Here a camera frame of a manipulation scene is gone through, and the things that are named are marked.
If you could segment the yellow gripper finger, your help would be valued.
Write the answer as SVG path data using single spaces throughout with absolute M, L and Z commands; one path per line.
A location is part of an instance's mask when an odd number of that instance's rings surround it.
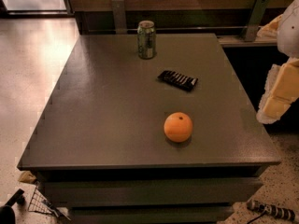
M 290 58 L 281 66 L 273 64 L 267 74 L 257 120 L 262 124 L 280 120 L 298 98 L 299 59 Z
M 281 21 L 282 15 L 278 15 L 265 26 L 263 26 L 257 33 L 258 37 L 277 37 L 278 26 Z

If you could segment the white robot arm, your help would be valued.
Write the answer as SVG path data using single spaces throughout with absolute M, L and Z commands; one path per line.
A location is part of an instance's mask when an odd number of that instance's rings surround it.
M 271 66 L 258 106 L 257 120 L 272 124 L 299 98 L 299 0 L 262 27 L 258 37 L 274 37 L 278 51 L 289 57 L 283 65 Z

